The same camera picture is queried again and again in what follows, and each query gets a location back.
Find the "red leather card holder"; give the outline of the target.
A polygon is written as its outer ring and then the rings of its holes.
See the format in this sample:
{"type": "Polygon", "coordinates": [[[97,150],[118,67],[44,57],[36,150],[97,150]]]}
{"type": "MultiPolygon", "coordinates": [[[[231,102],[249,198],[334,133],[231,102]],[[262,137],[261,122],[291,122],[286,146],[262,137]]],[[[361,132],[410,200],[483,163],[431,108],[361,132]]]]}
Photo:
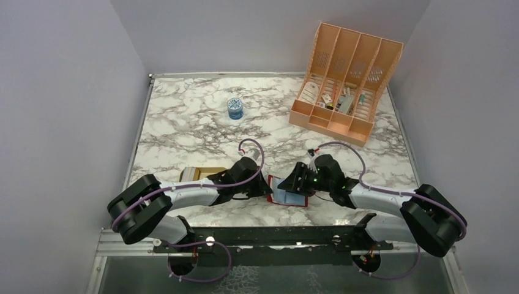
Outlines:
{"type": "Polygon", "coordinates": [[[307,197],[278,188],[278,185],[284,180],[284,178],[279,178],[273,175],[267,176],[267,183],[272,189],[272,192],[266,195],[267,201],[276,205],[307,207],[307,197]]]}

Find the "beige oval tray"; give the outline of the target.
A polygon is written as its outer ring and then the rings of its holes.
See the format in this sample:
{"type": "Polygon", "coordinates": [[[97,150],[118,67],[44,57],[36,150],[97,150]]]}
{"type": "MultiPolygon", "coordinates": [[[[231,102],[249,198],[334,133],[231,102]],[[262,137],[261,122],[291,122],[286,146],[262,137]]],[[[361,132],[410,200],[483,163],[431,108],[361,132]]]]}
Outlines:
{"type": "Polygon", "coordinates": [[[210,175],[225,171],[225,167],[198,167],[200,169],[200,178],[206,178],[210,175]]]}

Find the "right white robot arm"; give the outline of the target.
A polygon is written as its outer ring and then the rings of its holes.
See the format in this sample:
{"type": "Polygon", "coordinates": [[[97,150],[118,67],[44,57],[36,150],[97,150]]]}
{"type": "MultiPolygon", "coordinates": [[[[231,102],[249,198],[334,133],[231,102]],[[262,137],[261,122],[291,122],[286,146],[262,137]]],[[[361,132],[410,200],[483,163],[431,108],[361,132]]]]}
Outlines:
{"type": "Polygon", "coordinates": [[[353,241],[361,249],[377,241],[401,241],[443,257],[466,231],[465,218],[429,184],[403,192],[368,187],[345,176],[329,154],[316,156],[311,163],[297,162],[290,175],[278,183],[278,189],[306,197],[327,192],[339,206],[385,213],[354,231],[353,241]]]}

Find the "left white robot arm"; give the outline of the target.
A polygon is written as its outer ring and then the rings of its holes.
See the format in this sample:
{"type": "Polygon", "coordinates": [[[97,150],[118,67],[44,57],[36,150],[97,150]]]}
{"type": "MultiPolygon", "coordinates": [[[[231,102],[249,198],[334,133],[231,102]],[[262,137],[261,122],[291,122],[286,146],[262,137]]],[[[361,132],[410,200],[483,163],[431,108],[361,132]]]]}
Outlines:
{"type": "Polygon", "coordinates": [[[162,187],[153,174],[144,175],[112,199],[107,211],[113,220],[112,230],[122,236],[125,244],[154,237],[182,252],[192,245],[194,233],[185,217],[169,217],[168,212],[191,206],[221,205],[237,194],[248,200],[271,193],[260,167],[244,156],[231,168],[197,181],[162,187]]]}

